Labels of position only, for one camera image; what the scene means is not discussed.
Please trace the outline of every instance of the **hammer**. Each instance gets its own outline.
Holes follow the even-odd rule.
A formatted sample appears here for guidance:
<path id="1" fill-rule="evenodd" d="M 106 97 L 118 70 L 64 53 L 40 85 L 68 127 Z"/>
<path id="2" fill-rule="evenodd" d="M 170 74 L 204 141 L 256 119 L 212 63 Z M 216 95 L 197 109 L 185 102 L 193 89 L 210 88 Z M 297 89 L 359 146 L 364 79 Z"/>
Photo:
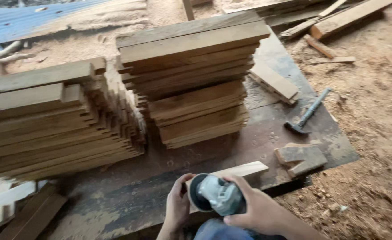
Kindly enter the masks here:
<path id="1" fill-rule="evenodd" d="M 305 132 L 302 130 L 307 120 L 315 113 L 316 109 L 321 105 L 322 100 L 326 97 L 326 95 L 332 90 L 332 88 L 327 87 L 322 94 L 316 99 L 316 101 L 310 106 L 310 108 L 306 111 L 304 116 L 300 119 L 297 124 L 292 124 L 289 121 L 286 121 L 284 124 L 285 128 L 298 133 L 298 134 L 309 134 L 310 132 Z"/>

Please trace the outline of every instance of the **grinder body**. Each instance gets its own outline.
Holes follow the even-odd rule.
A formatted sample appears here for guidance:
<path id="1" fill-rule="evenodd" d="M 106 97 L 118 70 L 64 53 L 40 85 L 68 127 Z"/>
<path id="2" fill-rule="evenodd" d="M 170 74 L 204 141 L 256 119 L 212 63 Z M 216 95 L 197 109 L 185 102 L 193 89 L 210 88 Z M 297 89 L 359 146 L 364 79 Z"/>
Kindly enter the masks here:
<path id="1" fill-rule="evenodd" d="M 246 201 L 237 185 L 215 175 L 196 175 L 188 193 L 190 201 L 200 211 L 215 210 L 221 216 L 246 212 Z"/>

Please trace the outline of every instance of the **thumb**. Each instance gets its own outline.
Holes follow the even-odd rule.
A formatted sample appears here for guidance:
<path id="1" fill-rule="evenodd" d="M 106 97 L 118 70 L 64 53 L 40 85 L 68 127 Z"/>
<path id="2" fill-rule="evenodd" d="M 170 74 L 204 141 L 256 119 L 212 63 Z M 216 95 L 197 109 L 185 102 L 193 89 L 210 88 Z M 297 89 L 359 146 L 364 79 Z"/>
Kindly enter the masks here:
<path id="1" fill-rule="evenodd" d="M 246 222 L 246 214 L 235 214 L 224 217 L 224 223 L 229 226 L 248 228 Z"/>

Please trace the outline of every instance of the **corrugated metal sheet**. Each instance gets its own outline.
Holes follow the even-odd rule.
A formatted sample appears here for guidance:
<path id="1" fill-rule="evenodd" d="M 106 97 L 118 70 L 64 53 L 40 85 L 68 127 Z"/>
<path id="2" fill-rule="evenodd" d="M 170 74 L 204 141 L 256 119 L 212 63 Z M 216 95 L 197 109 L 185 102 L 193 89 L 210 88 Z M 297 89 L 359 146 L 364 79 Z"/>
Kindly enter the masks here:
<path id="1" fill-rule="evenodd" d="M 39 26 L 55 18 L 107 1 L 110 0 L 87 0 L 24 8 L 0 8 L 0 43 L 27 36 Z M 43 7 L 48 7 L 48 9 L 35 12 L 36 9 Z"/>

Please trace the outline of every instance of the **person's left hand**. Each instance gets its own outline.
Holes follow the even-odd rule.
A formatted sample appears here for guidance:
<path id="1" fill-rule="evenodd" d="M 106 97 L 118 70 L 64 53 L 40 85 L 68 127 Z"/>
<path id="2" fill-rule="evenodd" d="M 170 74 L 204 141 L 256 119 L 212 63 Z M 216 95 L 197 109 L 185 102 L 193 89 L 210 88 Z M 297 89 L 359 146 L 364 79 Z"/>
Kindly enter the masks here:
<path id="1" fill-rule="evenodd" d="M 190 215 L 190 201 L 183 185 L 194 176 L 196 176 L 196 174 L 187 173 L 178 178 L 168 194 L 167 214 L 164 226 L 167 226 L 172 232 L 179 231 L 188 221 Z"/>

